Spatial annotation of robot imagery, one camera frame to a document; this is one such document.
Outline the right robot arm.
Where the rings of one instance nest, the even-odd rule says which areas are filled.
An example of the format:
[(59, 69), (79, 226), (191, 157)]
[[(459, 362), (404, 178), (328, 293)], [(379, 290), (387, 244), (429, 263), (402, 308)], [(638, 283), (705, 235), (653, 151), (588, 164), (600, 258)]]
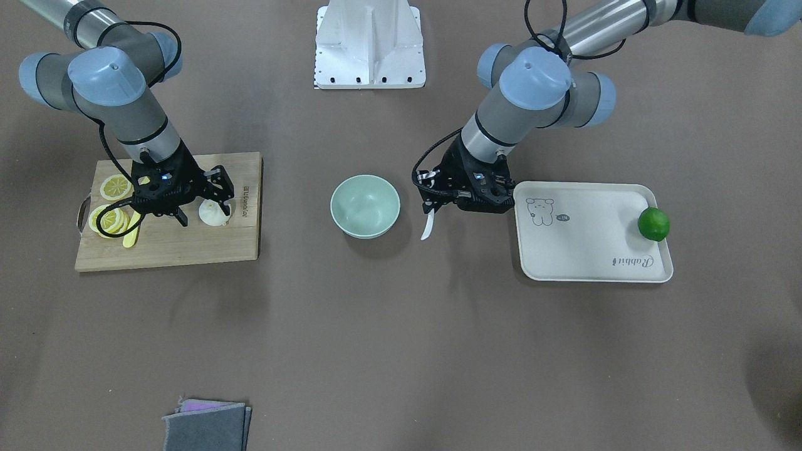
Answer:
[(112, 206), (130, 206), (143, 216), (175, 217), (187, 226), (181, 207), (201, 197), (229, 215), (235, 189), (226, 170), (198, 166), (152, 94), (153, 85), (182, 68), (177, 32), (162, 26), (159, 33), (143, 33), (137, 22), (123, 20), (98, 1), (25, 5), (62, 28), (81, 50), (26, 57), (18, 69), (23, 91), (41, 105), (88, 117), (100, 136), (109, 129), (132, 158), (132, 170), (123, 176), (133, 194)]

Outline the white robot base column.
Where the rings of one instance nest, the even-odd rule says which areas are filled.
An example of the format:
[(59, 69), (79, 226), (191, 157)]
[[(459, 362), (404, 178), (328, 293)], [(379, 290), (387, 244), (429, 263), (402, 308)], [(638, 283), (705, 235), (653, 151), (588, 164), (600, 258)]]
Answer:
[(316, 14), (313, 86), (321, 90), (421, 88), (420, 12), (407, 1), (330, 1)]

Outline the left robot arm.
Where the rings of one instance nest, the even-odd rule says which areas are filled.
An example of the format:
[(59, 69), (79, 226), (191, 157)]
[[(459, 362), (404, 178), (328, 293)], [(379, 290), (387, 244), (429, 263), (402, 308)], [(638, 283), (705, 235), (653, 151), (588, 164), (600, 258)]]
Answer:
[(601, 1), (517, 46), (490, 46), (477, 64), (489, 90), (432, 170), (415, 165), (410, 179), (429, 219), (447, 204), (503, 214), (514, 206), (508, 156), (536, 129), (584, 128), (604, 122), (617, 92), (605, 75), (573, 71), (601, 59), (627, 38), (673, 20), (771, 37), (800, 21), (799, 1)]

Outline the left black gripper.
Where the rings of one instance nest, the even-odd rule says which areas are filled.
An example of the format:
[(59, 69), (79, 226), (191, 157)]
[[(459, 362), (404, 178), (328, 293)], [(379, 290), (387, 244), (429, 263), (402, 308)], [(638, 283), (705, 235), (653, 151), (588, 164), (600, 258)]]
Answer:
[(441, 163), (433, 171), (421, 171), (424, 214), (436, 213), (449, 203), (478, 213), (503, 214), (512, 209), (516, 183), (507, 157), (499, 154), (495, 162), (482, 162), (467, 151), (459, 135), (454, 137)]

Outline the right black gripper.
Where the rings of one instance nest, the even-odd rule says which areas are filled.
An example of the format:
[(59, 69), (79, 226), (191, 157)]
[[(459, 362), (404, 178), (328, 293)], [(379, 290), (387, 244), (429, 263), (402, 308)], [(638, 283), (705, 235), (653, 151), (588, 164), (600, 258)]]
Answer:
[(226, 216), (231, 215), (229, 201), (235, 192), (228, 172), (222, 165), (203, 171), (184, 141), (180, 141), (172, 156), (161, 162), (156, 162), (145, 148), (138, 157), (141, 162), (132, 163), (131, 203), (137, 213), (168, 215), (187, 227), (188, 217), (180, 206), (202, 197), (217, 203)]

